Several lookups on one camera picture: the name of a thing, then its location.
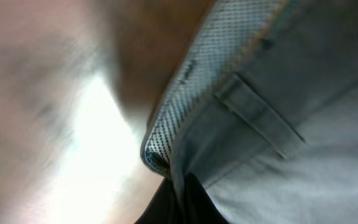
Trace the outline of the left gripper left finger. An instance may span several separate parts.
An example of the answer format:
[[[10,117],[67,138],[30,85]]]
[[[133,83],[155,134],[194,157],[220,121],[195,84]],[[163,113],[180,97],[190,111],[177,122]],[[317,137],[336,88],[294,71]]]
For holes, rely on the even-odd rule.
[[[135,224],[180,224],[182,215],[178,208],[172,181],[163,179],[147,208]]]

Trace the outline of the grey shorts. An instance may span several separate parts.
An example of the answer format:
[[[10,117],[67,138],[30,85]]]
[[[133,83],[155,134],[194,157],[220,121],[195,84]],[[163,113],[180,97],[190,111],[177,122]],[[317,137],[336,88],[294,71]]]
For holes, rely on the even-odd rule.
[[[358,223],[358,0],[216,1],[141,147],[185,217]]]

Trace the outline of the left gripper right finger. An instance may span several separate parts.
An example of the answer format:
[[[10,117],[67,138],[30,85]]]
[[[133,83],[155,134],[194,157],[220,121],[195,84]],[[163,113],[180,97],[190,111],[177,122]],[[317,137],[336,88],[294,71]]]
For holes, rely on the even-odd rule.
[[[185,177],[185,217],[189,224],[228,224],[206,193],[198,178]]]

